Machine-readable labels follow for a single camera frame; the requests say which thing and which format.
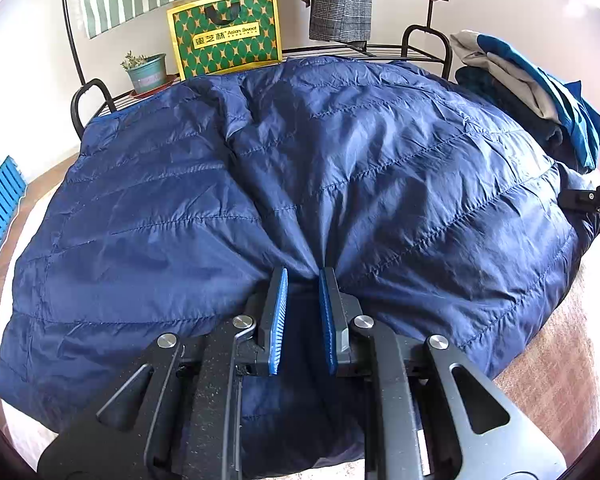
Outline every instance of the gray plaid garment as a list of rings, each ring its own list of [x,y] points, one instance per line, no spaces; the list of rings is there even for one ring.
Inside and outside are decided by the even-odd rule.
[[[312,0],[309,38],[366,41],[371,37],[372,0]]]

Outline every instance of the yellow label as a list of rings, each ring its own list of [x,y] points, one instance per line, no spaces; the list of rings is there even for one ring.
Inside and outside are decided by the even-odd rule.
[[[205,48],[209,45],[226,43],[231,40],[240,40],[241,38],[253,38],[260,35],[260,23],[243,23],[233,27],[218,28],[210,30],[204,34],[197,34],[192,38],[195,48]]]

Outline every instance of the blue jacket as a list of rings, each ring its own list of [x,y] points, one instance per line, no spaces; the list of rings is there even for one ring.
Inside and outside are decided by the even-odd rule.
[[[88,125],[16,264],[0,396],[61,430],[155,337],[209,332],[285,266],[280,373],[244,381],[245,475],[359,458],[362,391],[328,375],[319,269],[493,377],[600,229],[557,205],[583,185],[493,105],[407,63],[192,78]]]

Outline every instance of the white wall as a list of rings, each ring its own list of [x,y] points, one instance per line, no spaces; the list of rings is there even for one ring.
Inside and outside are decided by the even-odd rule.
[[[556,76],[582,79],[584,95],[600,111],[600,10],[569,18],[569,0],[451,0],[436,4],[433,26],[446,34],[472,28],[511,42]],[[278,0],[283,47],[309,44],[309,11],[300,0]],[[164,9],[88,40],[77,0],[71,0],[78,54],[87,80],[102,79],[113,94],[129,89],[119,66],[125,52],[167,54],[176,72]],[[374,0],[372,39],[399,43],[404,28],[424,23],[426,0]],[[416,43],[424,44],[424,38]],[[427,40],[432,49],[437,40]],[[439,67],[429,66],[439,73]],[[69,102],[79,86],[66,42],[60,0],[0,1],[0,151],[10,153],[29,179],[76,150]],[[87,94],[90,117],[97,91]]]

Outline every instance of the yellow border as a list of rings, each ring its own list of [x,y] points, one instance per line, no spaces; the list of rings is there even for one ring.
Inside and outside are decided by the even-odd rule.
[[[181,12],[182,10],[190,9],[191,7],[199,7],[204,6],[206,4],[212,4],[219,0],[188,0],[186,4],[179,5],[177,7],[173,7],[172,9],[167,10],[167,19],[169,21],[169,32],[171,33],[171,44],[173,45],[173,52],[176,57],[176,64],[178,65],[178,72],[180,72],[180,79],[184,81],[184,69],[182,67],[182,59],[180,58],[180,49],[178,47],[178,38],[176,37],[176,27],[175,23],[173,23],[173,15],[177,12]],[[282,62],[282,42],[280,41],[280,18],[278,16],[278,0],[273,0],[273,18],[276,20],[276,45],[278,46],[278,59],[271,61],[253,61],[251,63],[247,63],[240,66],[234,66],[225,68],[224,70],[218,70],[217,72],[212,72],[209,75],[221,75],[228,74],[231,72],[238,72],[240,70],[248,70],[250,68],[257,68],[259,66],[266,66],[270,64],[280,63]]]

